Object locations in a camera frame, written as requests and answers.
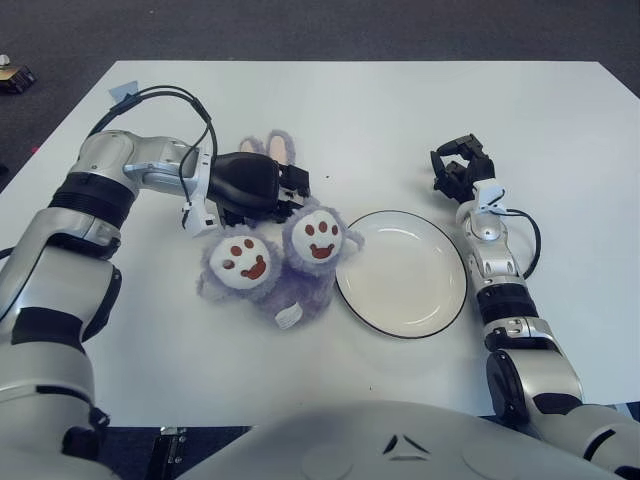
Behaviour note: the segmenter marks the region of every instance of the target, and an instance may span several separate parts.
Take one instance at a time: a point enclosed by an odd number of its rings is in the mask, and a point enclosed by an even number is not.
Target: ceramic plate
[[[427,337],[455,320],[467,277],[460,254],[438,227],[410,213],[382,211],[351,228],[365,246],[338,266],[336,278],[362,320],[401,338]]]

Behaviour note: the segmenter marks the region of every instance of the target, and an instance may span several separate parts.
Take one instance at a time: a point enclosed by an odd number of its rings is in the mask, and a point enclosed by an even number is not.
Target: white table
[[[530,292],[586,401],[640,399],[640,103],[599,64],[117,62],[0,195],[0,247],[15,244],[47,205],[112,105],[108,89],[131,80],[191,90],[214,116],[221,152],[246,135],[288,130],[312,192],[346,221],[406,210],[458,246],[456,205],[432,191],[427,151],[475,133],[508,188],[507,205],[542,229]],[[112,126],[185,141],[202,129],[172,99],[147,102]],[[213,307],[196,296],[205,240],[179,228],[181,204],[142,192],[113,259],[123,290],[108,326],[86,345],[97,404],[113,424],[251,425],[362,398],[492,413],[473,299],[452,326],[422,340],[374,332],[337,293],[315,323],[281,332],[245,305]],[[526,265],[529,226],[509,227]]]

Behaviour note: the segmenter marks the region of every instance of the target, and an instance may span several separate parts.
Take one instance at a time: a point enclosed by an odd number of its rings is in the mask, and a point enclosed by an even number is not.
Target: plush bunny
[[[281,164],[295,164],[295,144],[287,132],[273,130],[266,144],[265,150],[259,139],[246,137],[240,142],[240,150],[264,153]],[[344,256],[347,239],[362,248],[362,236],[350,231],[337,211],[322,207],[313,198],[307,199],[305,207],[285,223],[282,231],[285,260],[280,285],[297,287],[287,290],[298,294],[303,318],[317,317],[331,302],[335,269]]]
[[[213,301],[244,298],[289,328],[302,318],[294,283],[283,281],[282,256],[277,246],[249,227],[220,229],[204,251],[198,294]]]
[[[285,223],[282,277],[298,286],[304,318],[315,318],[331,302],[336,266],[345,256],[347,240],[358,249],[364,244],[362,235],[349,230],[336,210],[315,199]]]
[[[295,145],[287,132],[272,131],[267,146],[265,150],[260,140],[247,137],[240,150],[295,163]],[[347,240],[358,248],[364,243],[338,212],[309,198],[284,224],[284,260],[275,244],[248,226],[219,231],[204,252],[198,293],[212,300],[246,298],[280,328],[289,328],[317,317],[331,302],[336,265],[345,256]]]

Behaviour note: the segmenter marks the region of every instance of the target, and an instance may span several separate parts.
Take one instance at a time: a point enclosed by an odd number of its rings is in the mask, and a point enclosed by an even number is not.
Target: label on plush toy
[[[298,323],[298,320],[300,320],[301,318],[302,318],[302,307],[298,302],[296,302],[290,307],[285,308],[284,310],[281,310],[276,315],[276,323],[282,330],[285,330],[289,327],[292,327],[296,323]]]

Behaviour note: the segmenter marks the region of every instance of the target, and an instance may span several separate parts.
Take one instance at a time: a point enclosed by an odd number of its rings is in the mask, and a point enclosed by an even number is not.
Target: bunny ear
[[[249,153],[266,153],[262,141],[258,140],[256,137],[243,138],[238,146],[238,150]]]
[[[273,130],[267,137],[267,155],[281,165],[295,165],[296,147],[284,130]]]

